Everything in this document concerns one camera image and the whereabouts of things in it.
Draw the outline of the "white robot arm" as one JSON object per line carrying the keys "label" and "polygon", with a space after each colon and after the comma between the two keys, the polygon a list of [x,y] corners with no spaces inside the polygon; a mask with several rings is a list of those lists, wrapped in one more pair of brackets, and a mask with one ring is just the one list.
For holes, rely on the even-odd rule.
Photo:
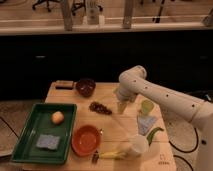
{"label": "white robot arm", "polygon": [[202,133],[194,171],[213,171],[213,103],[146,80],[144,67],[137,65],[119,75],[116,97],[131,101],[138,94],[165,106]]}

